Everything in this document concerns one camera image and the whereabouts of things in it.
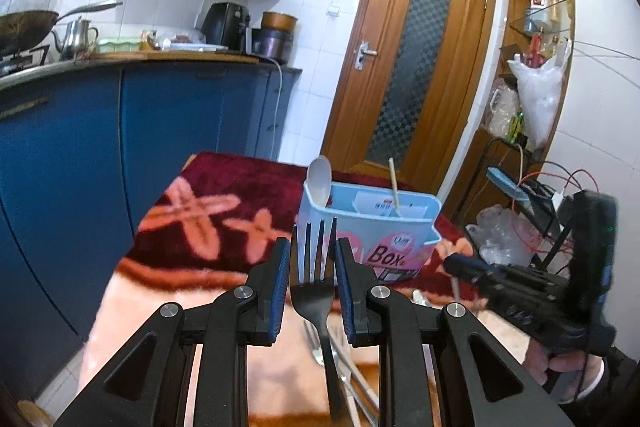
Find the person's right hand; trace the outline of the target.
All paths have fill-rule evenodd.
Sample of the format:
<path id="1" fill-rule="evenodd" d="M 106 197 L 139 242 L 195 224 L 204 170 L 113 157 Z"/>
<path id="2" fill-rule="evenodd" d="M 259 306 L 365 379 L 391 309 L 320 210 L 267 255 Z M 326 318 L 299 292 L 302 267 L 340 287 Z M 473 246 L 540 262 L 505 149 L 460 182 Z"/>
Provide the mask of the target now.
<path id="1" fill-rule="evenodd" d="M 585 398 L 596 389 L 604 375 L 605 364 L 602 358 L 586 355 L 582 351 L 550 355 L 544 346 L 537 343 L 535 339 L 531 339 L 525 353 L 523 367 L 541 386 L 547 382 L 549 372 L 573 374 L 573 379 L 560 399 L 561 403 L 569 403 Z"/>

